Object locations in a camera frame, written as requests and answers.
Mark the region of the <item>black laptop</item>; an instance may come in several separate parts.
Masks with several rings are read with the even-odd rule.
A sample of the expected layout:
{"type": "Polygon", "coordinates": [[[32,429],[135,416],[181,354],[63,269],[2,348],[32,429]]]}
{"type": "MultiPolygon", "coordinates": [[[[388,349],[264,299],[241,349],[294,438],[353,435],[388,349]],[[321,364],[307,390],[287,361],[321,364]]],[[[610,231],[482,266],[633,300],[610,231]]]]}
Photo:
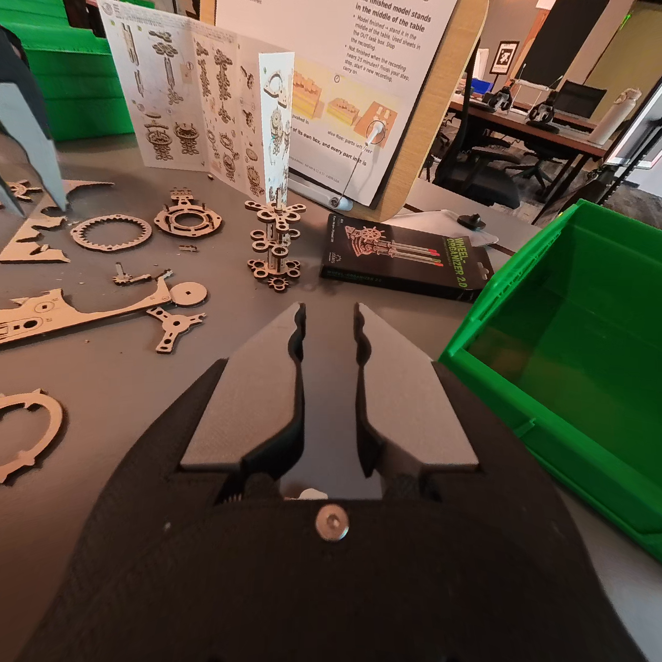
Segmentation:
{"type": "Polygon", "coordinates": [[[553,108],[556,114],[563,113],[576,118],[590,119],[606,92],[606,89],[566,80],[558,90],[553,108]]]}

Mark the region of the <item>curved wooden sheet offcut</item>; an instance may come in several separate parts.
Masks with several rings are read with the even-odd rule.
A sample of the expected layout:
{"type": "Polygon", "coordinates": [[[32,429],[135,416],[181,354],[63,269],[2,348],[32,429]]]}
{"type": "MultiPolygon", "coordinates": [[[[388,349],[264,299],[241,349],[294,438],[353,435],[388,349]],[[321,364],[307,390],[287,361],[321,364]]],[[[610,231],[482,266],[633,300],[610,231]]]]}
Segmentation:
{"type": "Polygon", "coordinates": [[[31,392],[12,395],[1,394],[2,411],[18,406],[23,409],[33,406],[45,409],[48,413],[48,426],[31,448],[20,450],[12,460],[1,465],[1,484],[4,484],[17,471],[33,467],[39,456],[56,438],[63,424],[64,409],[62,405],[42,389],[37,388],[31,392]]]}

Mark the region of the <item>white water bottle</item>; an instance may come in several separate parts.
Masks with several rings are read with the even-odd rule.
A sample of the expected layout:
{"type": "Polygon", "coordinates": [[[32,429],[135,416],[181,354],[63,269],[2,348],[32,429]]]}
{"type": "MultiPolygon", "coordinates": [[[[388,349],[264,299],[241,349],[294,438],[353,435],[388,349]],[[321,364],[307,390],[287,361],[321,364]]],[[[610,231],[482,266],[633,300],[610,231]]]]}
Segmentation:
{"type": "Polygon", "coordinates": [[[586,141],[594,145],[603,145],[635,108],[641,94],[642,91],[639,88],[625,89],[617,96],[612,106],[592,130],[586,141]]]}

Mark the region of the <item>green plastic bin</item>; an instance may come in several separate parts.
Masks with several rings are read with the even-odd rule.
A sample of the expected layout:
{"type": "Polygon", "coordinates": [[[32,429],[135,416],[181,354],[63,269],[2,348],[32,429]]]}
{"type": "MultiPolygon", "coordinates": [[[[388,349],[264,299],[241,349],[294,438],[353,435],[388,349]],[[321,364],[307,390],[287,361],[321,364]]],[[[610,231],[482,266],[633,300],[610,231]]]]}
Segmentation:
{"type": "Polygon", "coordinates": [[[661,560],[661,231],[579,201],[482,290],[440,362],[661,560]]]}

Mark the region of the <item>black model kit box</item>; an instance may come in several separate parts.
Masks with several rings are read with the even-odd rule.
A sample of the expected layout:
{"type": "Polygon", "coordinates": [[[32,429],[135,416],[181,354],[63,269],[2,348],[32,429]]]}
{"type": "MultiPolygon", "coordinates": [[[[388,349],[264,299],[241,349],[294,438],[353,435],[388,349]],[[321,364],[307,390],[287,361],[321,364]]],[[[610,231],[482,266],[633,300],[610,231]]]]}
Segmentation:
{"type": "Polygon", "coordinates": [[[472,303],[494,275],[489,255],[456,238],[331,213],[320,277],[472,303]]]}

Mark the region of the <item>clear plastic bag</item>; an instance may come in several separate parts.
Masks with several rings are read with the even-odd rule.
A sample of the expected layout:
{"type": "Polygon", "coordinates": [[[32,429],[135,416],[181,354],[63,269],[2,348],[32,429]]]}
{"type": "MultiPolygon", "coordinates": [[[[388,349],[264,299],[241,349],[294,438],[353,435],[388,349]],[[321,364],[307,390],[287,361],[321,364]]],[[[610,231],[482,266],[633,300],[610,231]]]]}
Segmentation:
{"type": "Polygon", "coordinates": [[[402,227],[438,234],[449,238],[468,237],[473,247],[496,245],[499,238],[483,228],[471,229],[459,222],[459,215],[448,210],[412,212],[400,214],[397,219],[406,221],[402,227]]]}

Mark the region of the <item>folded paper instruction leaflet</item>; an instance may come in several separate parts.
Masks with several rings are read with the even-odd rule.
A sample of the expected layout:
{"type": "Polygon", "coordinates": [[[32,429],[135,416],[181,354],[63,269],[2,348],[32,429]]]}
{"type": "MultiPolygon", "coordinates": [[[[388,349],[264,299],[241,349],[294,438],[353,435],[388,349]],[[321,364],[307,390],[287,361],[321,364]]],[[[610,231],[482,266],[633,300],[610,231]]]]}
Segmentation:
{"type": "Polygon", "coordinates": [[[294,53],[169,12],[98,6],[145,166],[285,204],[294,53]]]}

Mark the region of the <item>wooden instruction board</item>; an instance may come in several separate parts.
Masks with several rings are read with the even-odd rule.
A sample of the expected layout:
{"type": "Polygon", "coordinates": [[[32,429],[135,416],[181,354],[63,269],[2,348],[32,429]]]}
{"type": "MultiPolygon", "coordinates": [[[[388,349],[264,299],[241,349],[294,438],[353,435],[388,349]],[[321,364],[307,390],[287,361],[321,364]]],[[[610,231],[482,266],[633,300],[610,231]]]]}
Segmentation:
{"type": "Polygon", "coordinates": [[[295,54],[290,168],[386,220],[404,205],[488,1],[200,1],[203,22],[295,54]]]}

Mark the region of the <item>wooden round frame part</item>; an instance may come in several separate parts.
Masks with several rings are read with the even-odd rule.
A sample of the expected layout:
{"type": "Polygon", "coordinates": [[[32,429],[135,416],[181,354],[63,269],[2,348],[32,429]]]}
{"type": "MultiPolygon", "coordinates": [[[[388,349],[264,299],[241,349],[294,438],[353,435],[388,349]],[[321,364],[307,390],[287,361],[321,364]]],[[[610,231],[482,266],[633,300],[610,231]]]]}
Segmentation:
{"type": "Polygon", "coordinates": [[[197,239],[222,228],[222,217],[204,203],[196,201],[190,189],[176,187],[171,190],[170,199],[171,204],[165,204],[153,219],[155,227],[162,232],[197,239]]]}

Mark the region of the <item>jagged wooden sheet offcut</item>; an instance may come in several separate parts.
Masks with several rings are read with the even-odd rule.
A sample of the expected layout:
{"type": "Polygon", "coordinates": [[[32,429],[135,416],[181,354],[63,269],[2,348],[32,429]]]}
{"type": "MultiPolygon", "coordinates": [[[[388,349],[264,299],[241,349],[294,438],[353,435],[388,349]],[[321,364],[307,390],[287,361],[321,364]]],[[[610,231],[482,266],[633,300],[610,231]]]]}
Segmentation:
{"type": "Polygon", "coordinates": [[[59,249],[43,243],[45,230],[60,229],[67,214],[56,205],[49,194],[44,194],[12,239],[1,251],[2,263],[70,263],[59,249]]]}

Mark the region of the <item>wooden model tower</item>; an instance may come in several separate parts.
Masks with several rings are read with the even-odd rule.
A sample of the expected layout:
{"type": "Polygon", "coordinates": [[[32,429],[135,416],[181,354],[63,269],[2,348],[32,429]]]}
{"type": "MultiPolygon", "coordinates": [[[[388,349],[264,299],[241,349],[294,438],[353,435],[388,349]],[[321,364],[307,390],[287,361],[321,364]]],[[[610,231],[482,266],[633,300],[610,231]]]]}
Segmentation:
{"type": "Polygon", "coordinates": [[[247,265],[254,278],[268,284],[277,293],[285,292],[291,282],[301,275],[301,263],[288,257],[291,243],[301,236],[293,227],[306,212],[305,204],[283,205],[281,203],[262,204],[248,200],[245,208],[253,211],[263,224],[261,230],[253,230],[252,249],[262,254],[260,260],[249,260],[247,265]]]}

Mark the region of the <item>wooden disc part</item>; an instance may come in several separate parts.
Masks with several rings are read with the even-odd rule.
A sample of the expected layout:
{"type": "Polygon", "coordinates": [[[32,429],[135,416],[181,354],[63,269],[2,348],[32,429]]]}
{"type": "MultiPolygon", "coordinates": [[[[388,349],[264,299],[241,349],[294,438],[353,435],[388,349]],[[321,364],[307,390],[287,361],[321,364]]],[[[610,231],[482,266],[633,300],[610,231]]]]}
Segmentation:
{"type": "Polygon", "coordinates": [[[171,302],[180,308],[192,308],[203,304],[209,296],[205,286],[197,282],[179,283],[170,288],[171,302]]]}

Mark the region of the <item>small wooden lever part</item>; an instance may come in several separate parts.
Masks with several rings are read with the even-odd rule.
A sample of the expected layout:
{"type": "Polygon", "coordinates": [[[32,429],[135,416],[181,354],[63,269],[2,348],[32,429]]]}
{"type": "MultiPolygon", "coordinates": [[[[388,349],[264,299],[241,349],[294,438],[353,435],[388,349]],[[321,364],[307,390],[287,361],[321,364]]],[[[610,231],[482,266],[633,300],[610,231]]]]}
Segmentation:
{"type": "Polygon", "coordinates": [[[115,271],[115,275],[112,276],[112,282],[121,287],[147,283],[153,280],[153,277],[149,273],[138,276],[130,275],[124,271],[119,261],[115,263],[115,271]]]}

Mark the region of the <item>grey sheet holder bar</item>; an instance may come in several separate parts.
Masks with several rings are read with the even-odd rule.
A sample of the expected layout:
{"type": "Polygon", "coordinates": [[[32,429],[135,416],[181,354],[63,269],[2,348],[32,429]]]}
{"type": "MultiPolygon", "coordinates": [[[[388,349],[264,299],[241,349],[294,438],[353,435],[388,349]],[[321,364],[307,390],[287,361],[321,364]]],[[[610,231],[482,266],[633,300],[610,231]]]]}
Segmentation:
{"type": "Polygon", "coordinates": [[[353,208],[353,201],[333,190],[303,178],[294,170],[289,171],[288,190],[319,204],[331,211],[348,212],[353,208]]]}

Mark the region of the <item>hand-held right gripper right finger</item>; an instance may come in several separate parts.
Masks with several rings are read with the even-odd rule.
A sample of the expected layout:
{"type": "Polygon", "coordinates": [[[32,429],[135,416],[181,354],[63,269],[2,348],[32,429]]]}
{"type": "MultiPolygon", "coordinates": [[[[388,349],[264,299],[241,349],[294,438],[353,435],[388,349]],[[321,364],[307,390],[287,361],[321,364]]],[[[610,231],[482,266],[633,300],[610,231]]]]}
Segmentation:
{"type": "Polygon", "coordinates": [[[357,449],[366,477],[474,472],[479,460],[425,352],[358,302],[357,449]]]}

